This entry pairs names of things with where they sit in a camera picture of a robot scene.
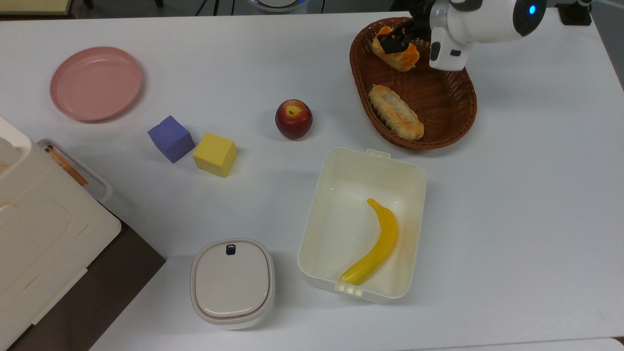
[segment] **apple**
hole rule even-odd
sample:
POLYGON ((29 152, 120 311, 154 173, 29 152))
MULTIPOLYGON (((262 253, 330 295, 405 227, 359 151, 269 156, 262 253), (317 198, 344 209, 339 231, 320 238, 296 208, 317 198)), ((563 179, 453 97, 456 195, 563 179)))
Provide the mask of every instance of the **apple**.
POLYGON ((312 126, 312 112, 303 101, 286 100, 275 112, 275 124, 285 137, 296 140, 308 133, 312 126))

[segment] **yellow banana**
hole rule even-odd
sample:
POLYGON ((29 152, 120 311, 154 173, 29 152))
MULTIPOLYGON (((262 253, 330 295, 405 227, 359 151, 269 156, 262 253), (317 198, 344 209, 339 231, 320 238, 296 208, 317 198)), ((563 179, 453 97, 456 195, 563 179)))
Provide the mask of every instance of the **yellow banana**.
POLYGON ((379 239, 368 254, 352 265, 340 277, 339 280, 343 283, 359 285, 364 282, 384 263, 396 245, 399 226, 392 211, 379 205, 373 199, 368 199, 366 202, 377 212, 379 226, 381 227, 379 239))

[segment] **yellow cube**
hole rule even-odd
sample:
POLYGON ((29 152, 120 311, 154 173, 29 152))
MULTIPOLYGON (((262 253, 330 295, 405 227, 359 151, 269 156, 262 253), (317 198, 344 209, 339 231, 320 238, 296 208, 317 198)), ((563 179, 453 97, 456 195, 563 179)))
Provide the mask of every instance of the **yellow cube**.
POLYGON ((236 146, 229 139, 206 133, 193 152, 193 159, 197 168, 225 178, 236 159, 236 146))

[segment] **pink plate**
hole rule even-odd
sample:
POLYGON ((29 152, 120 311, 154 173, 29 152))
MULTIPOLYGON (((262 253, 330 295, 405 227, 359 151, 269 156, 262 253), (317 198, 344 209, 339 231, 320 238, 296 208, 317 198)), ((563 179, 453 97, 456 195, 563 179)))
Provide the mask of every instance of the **pink plate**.
POLYGON ((52 76, 50 97, 61 112, 78 121, 114 117, 137 98, 143 73, 137 60, 116 47, 75 53, 52 76))

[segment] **banana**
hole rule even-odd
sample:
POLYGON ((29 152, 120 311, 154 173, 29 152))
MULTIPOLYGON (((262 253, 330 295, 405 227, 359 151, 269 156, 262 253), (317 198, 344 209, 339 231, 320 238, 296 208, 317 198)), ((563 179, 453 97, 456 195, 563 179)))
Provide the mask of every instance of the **banana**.
POLYGON ((399 226, 392 211, 379 205, 373 199, 368 199, 366 202, 377 212, 379 226, 381 227, 379 239, 362 259, 352 265, 340 277, 339 280, 343 283, 359 285, 364 282, 384 263, 396 245, 399 226))

